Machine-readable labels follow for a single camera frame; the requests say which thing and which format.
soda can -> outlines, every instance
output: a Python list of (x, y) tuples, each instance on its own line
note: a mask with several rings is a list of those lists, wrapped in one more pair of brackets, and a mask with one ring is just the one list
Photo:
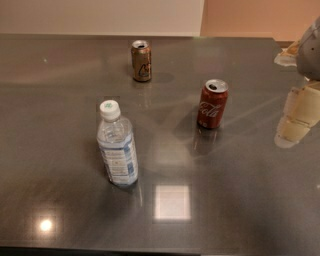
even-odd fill
[(228, 98), (228, 84), (219, 79), (208, 80), (202, 88), (198, 123), (209, 129), (220, 125)]
[(151, 48), (147, 41), (137, 40), (131, 47), (133, 79), (146, 82), (151, 79)]

bottle label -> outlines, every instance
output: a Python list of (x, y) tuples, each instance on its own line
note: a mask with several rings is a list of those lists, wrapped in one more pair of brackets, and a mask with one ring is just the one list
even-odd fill
[(122, 143), (100, 146), (100, 149), (112, 182), (129, 185), (137, 179), (138, 164), (132, 134)]

metal table surface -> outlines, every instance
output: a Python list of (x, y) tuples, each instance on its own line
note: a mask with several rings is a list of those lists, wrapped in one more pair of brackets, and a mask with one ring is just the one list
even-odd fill
[[(305, 83), (273, 63), (278, 45), (146, 38), (153, 79), (138, 83), (134, 39), (1, 37), (0, 246), (318, 255), (320, 131), (274, 144), (287, 93)], [(221, 127), (204, 130), (212, 78), (230, 96)], [(108, 182), (96, 142), (110, 98), (134, 126), (139, 180), (127, 189)]]

can lid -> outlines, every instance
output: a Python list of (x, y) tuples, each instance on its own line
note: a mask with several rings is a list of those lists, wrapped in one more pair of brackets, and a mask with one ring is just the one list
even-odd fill
[(211, 79), (206, 82), (206, 87), (209, 91), (222, 93), (228, 90), (228, 84), (219, 79)]
[(132, 43), (132, 47), (136, 49), (145, 49), (149, 46), (149, 43), (145, 40), (137, 40)]
[(118, 102), (106, 100), (100, 104), (101, 117), (110, 122), (116, 120), (121, 114)]

white object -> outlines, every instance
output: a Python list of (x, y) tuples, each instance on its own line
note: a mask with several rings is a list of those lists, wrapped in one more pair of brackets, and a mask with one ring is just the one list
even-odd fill
[(97, 141), (108, 172), (115, 185), (128, 186), (138, 179), (138, 162), (132, 124), (121, 116), (119, 105), (114, 100), (100, 105), (100, 122)]

